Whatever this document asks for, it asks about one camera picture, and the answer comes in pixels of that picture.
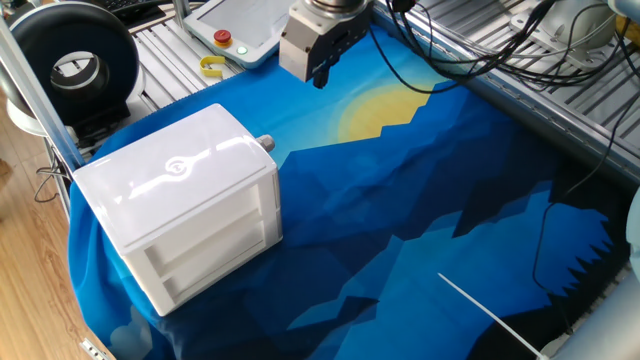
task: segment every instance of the blue tablecloth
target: blue tablecloth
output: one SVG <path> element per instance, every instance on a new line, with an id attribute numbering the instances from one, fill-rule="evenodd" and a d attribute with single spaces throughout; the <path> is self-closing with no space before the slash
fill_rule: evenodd
<path id="1" fill-rule="evenodd" d="M 410 82 L 442 80 L 378 32 Z M 73 287 L 119 360 L 490 358 L 478 339 L 492 320 L 437 272 L 499 316 L 558 318 L 531 270 L 562 156 L 466 89 L 411 93 L 366 38 L 322 91 L 273 59 L 121 130 L 94 160 L 213 103 L 274 137 L 284 240 L 162 318 L 73 185 Z M 613 248 L 606 224 L 555 207 L 540 281 L 580 289 L 576 274 Z"/>

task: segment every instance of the white plastic box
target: white plastic box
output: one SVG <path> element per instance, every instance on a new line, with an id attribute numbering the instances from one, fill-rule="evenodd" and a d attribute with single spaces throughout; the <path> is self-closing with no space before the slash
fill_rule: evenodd
<path id="1" fill-rule="evenodd" d="M 277 167 L 212 105 L 74 173 L 164 316 L 282 239 Z"/>

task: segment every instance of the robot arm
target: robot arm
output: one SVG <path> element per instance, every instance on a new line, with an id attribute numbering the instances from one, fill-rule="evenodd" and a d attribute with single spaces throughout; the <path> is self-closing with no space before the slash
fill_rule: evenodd
<path id="1" fill-rule="evenodd" d="M 367 34 L 372 0 L 298 0 L 280 38 L 280 66 L 322 89 L 329 69 Z"/>

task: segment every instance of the black wire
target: black wire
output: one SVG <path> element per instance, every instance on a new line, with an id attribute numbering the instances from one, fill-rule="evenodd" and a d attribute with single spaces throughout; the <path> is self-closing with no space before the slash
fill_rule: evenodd
<path id="1" fill-rule="evenodd" d="M 51 201 L 55 200 L 60 195 L 60 193 L 56 192 L 49 199 L 40 200 L 38 198 L 38 195 L 40 194 L 40 192 L 44 188 L 45 184 L 49 180 L 51 180 L 54 176 L 61 176 L 61 177 L 66 178 L 67 180 L 71 180 L 69 175 L 63 173 L 62 171 L 63 171 L 62 170 L 62 165 L 58 162 L 58 159 L 56 157 L 54 157 L 53 162 L 51 164 L 51 167 L 42 167 L 42 168 L 39 168 L 38 170 L 36 170 L 36 174 L 37 175 L 48 175 L 48 176 L 40 183 L 40 186 L 38 186 L 38 189 L 36 190 L 36 193 L 33 195 L 33 200 L 35 202 L 37 202 L 39 204 L 48 203 L 48 202 L 51 202 Z"/>
<path id="2" fill-rule="evenodd" d="M 389 67 L 389 70 L 391 70 L 391 72 L 396 77 L 396 79 L 398 79 L 398 81 L 400 81 L 400 83 L 402 83 L 402 85 L 406 86 L 407 88 L 420 94 L 441 94 L 462 85 L 462 83 L 456 82 L 453 85 L 447 86 L 446 88 L 443 88 L 443 89 L 424 90 L 409 84 L 405 79 L 402 78 L 402 76 L 400 76 L 400 74 L 398 74 L 398 71 L 393 67 L 393 65 L 391 65 L 391 62 L 389 62 L 387 55 L 385 55 L 384 51 L 382 51 L 382 48 L 380 47 L 380 43 L 378 43 L 378 39 L 376 38 L 376 35 L 373 29 L 371 28 L 371 25 L 369 25 L 369 32 L 371 33 L 371 38 L 373 39 L 373 43 L 376 45 L 376 48 L 378 48 L 378 52 L 380 53 L 380 56 L 382 56 L 382 60 L 384 60 L 384 62 L 387 64 L 387 66 Z"/>
<path id="3" fill-rule="evenodd" d="M 573 18 L 573 22 L 571 23 L 571 29 L 569 31 L 569 39 L 567 41 L 567 50 L 564 52 L 564 54 L 562 55 L 562 58 L 560 58 L 560 61 L 558 61 L 555 65 L 556 67 L 556 72 L 554 74 L 554 76 L 552 77 L 553 80 L 557 79 L 558 76 L 560 75 L 560 70 L 562 69 L 562 65 L 564 65 L 565 61 L 567 60 L 567 57 L 569 56 L 569 53 L 571 52 L 571 43 L 573 41 L 573 32 L 575 30 L 576 27 L 576 23 L 578 22 L 578 19 L 580 18 L 580 16 L 582 14 L 584 14 L 585 12 L 587 12 L 588 10 L 594 9 L 594 8 L 598 8 L 598 7 L 603 7 L 603 6 L 608 6 L 607 4 L 594 4 L 594 5 L 590 5 L 585 7 L 584 9 L 580 10 L 578 12 L 578 14 Z M 550 87 L 549 84 L 545 85 L 544 87 L 542 87 L 541 89 L 537 89 L 535 91 L 537 92 L 542 92 L 547 90 Z"/>
<path id="4" fill-rule="evenodd" d="M 126 16 L 128 13 L 131 13 L 133 11 L 144 10 L 144 9 L 152 8 L 154 6 L 165 5 L 165 4 L 171 4 L 171 0 L 153 0 L 153 1 L 141 2 L 133 5 L 123 6 L 119 9 L 113 10 L 111 13 L 118 17 Z"/>
<path id="5" fill-rule="evenodd" d="M 474 77 L 476 77 L 478 75 L 485 74 L 485 73 L 491 71 L 494 68 L 499 68 L 500 70 L 513 75 L 514 77 L 519 79 L 521 82 L 523 82 L 527 87 L 531 88 L 532 90 L 540 91 L 540 89 L 533 88 L 531 85 L 527 84 L 526 82 L 531 82 L 533 84 L 537 84 L 537 85 L 540 85 L 540 86 L 545 86 L 546 88 L 548 88 L 550 86 L 573 86 L 573 85 L 577 85 L 579 83 L 582 83 L 584 81 L 587 81 L 587 80 L 593 78 L 597 74 L 600 74 L 601 71 L 606 66 L 608 66 L 610 64 L 610 62 L 615 58 L 615 53 L 617 52 L 617 49 L 620 46 L 618 44 L 616 46 L 616 49 L 614 49 L 614 51 L 612 52 L 612 55 L 603 64 L 601 64 L 599 67 L 597 67 L 597 68 L 595 68 L 595 69 L 593 69 L 592 71 L 589 71 L 589 72 L 581 72 L 581 73 L 572 74 L 572 75 L 559 75 L 559 71 L 560 71 L 559 67 L 555 67 L 556 70 L 557 70 L 555 74 L 545 74 L 545 73 L 537 73 L 537 72 L 528 71 L 526 69 L 520 69 L 520 68 L 515 67 L 513 65 L 507 64 L 506 61 L 509 59 L 509 57 L 518 49 L 518 47 L 520 45 L 522 45 L 522 43 L 524 43 L 524 41 L 533 33 L 533 31 L 535 31 L 535 28 L 542 21 L 543 17 L 546 15 L 546 13 L 548 12 L 548 10 L 550 9 L 550 7 L 553 5 L 554 2 L 555 1 L 547 1 L 545 3 L 539 4 L 536 7 L 536 9 L 534 9 L 534 11 L 532 12 L 532 14 L 531 14 L 531 16 L 529 18 L 529 21 L 527 22 L 527 24 L 525 25 L 523 30 L 521 32 L 519 32 L 518 34 L 512 36 L 511 39 L 509 40 L 508 44 L 503 48 L 503 50 L 501 52 L 499 52 L 497 54 L 492 54 L 492 55 L 480 56 L 480 57 L 477 57 L 476 59 L 472 59 L 472 60 L 451 61 L 451 60 L 435 59 L 435 58 L 432 57 L 432 47 L 433 47 L 433 27 L 431 26 L 431 22 L 432 21 L 431 21 L 431 16 L 429 14 L 429 11 L 422 4 L 418 3 L 417 5 L 422 9 L 422 11 L 427 16 L 427 19 L 429 21 L 429 28 L 430 28 L 429 55 L 424 54 L 423 49 L 419 46 L 419 43 L 417 42 L 417 39 L 415 39 L 415 36 L 413 35 L 413 30 L 411 28 L 411 25 L 409 24 L 408 21 L 406 21 L 406 19 L 403 19 L 403 23 L 404 23 L 403 25 L 405 26 L 405 29 L 407 30 L 407 36 L 404 35 L 404 32 L 400 28 L 400 25 L 398 24 L 397 19 L 393 15 L 392 15 L 392 20 L 393 20 L 393 22 L 394 22 L 394 24 L 396 26 L 396 29 L 398 30 L 398 32 L 400 32 L 400 34 L 403 36 L 405 41 L 407 41 L 407 43 L 410 45 L 410 47 L 416 53 L 418 53 L 418 55 L 420 55 L 421 57 L 425 58 L 425 61 L 427 61 L 427 63 L 429 63 L 429 65 L 432 66 L 436 72 L 438 72 L 440 75 L 442 75 L 444 77 L 447 77 L 447 78 L 455 80 L 455 81 L 466 82 L 466 81 L 469 81 L 470 79 L 472 79 L 472 78 L 474 78 Z M 585 8 L 585 9 L 582 9 L 574 17 L 573 23 L 572 23 L 572 27 L 571 27 L 571 31 L 570 31 L 571 39 L 573 38 L 573 32 L 574 32 L 575 24 L 576 24 L 578 18 L 585 11 L 587 11 L 587 10 L 589 10 L 591 8 L 594 8 L 594 7 L 599 7 L 599 6 L 606 6 L 606 4 L 596 4 L 596 5 L 589 6 L 589 7 Z M 391 5 L 390 5 L 388 0 L 387 0 L 387 8 L 393 14 Z M 569 44 L 569 46 L 567 46 L 566 54 L 568 54 L 570 51 L 571 51 L 571 45 Z M 563 60 L 561 60 L 560 63 L 563 63 L 565 60 L 566 60 L 566 56 L 563 56 Z M 450 71 L 447 71 L 447 70 L 444 70 L 444 69 L 440 68 L 436 64 L 436 63 L 455 64 L 455 65 L 473 64 L 473 66 L 472 66 L 472 69 L 473 69 L 475 66 L 477 66 L 477 63 L 480 62 L 480 61 L 489 61 L 489 62 L 487 64 L 485 64 L 479 71 L 473 72 L 473 71 L 470 70 L 467 74 L 451 73 Z"/>
<path id="6" fill-rule="evenodd" d="M 543 240 L 544 240 L 544 231 L 545 231 L 545 227 L 546 227 L 546 224 L 547 224 L 547 217 L 549 215 L 549 211 L 551 211 L 551 209 L 556 204 L 559 204 L 559 203 L 563 202 L 577 188 L 579 188 L 584 183 L 589 181 L 589 179 L 591 179 L 600 170 L 600 168 L 602 168 L 602 166 L 606 162 L 607 158 L 609 157 L 609 154 L 611 153 L 611 148 L 613 147 L 613 143 L 615 141 L 616 132 L 618 130 L 618 127 L 620 126 L 620 124 L 622 124 L 623 120 L 625 119 L 625 117 L 627 116 L 627 114 L 629 113 L 629 111 L 631 110 L 633 105 L 636 103 L 638 98 L 640 98 L 640 93 L 636 94 L 635 97 L 629 101 L 629 105 L 625 108 L 625 110 L 622 112 L 622 114 L 620 115 L 620 117 L 616 121 L 615 125 L 613 126 L 613 130 L 611 131 L 611 139 L 609 139 L 609 145 L 607 146 L 607 150 L 602 155 L 602 158 L 600 159 L 600 162 L 598 163 L 598 165 L 587 176 L 585 176 L 582 180 L 580 180 L 578 183 L 573 185 L 569 190 L 567 190 L 564 194 L 562 194 L 557 200 L 555 200 L 551 204 L 549 204 L 549 206 L 547 206 L 547 208 L 544 210 L 544 213 L 542 215 L 542 225 L 541 225 L 541 228 L 540 228 L 540 236 L 538 238 L 538 246 L 536 248 L 536 255 L 535 255 L 535 258 L 534 258 L 534 262 L 533 262 L 532 277 L 533 277 L 533 282 L 540 289 L 544 290 L 547 294 L 549 294 L 550 298 L 552 299 L 552 301 L 553 301 L 553 297 L 554 296 L 558 296 L 558 295 L 554 294 L 553 291 L 551 291 L 550 289 L 548 289 L 547 287 L 542 285 L 540 283 L 540 281 L 538 280 L 537 276 L 536 276 L 537 272 L 538 272 L 538 263 L 539 263 L 539 260 L 540 260 L 540 251 L 542 249 L 542 243 L 543 243 Z M 567 323 L 567 330 L 570 331 L 570 326 L 568 324 L 568 320 L 566 319 L 566 315 L 564 314 L 564 310 L 563 310 L 561 305 L 560 305 L 559 309 L 562 312 L 562 316 L 565 318 L 565 322 Z"/>
<path id="7" fill-rule="evenodd" d="M 618 31 L 616 30 L 616 36 L 618 37 L 618 40 L 619 40 L 618 42 L 621 44 L 622 52 L 624 53 L 624 57 L 627 59 L 627 63 L 629 64 L 629 67 L 631 68 L 631 70 L 633 70 L 633 73 L 636 74 L 638 78 L 640 78 L 640 71 L 638 71 L 638 68 L 636 68 L 636 65 L 633 63 L 633 60 L 631 60 L 631 54 L 629 53 L 627 44 L 625 44 L 624 42 L 624 33 L 626 33 L 625 30 L 623 30 L 622 34 L 618 33 Z"/>

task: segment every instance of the gray screen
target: gray screen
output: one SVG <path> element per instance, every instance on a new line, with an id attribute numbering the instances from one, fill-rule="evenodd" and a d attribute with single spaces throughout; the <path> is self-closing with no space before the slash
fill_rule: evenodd
<path id="1" fill-rule="evenodd" d="M 223 0 L 198 20 L 218 29 L 228 30 L 231 37 L 259 48 L 274 35 L 279 35 L 289 18 L 289 7 L 295 0 Z"/>

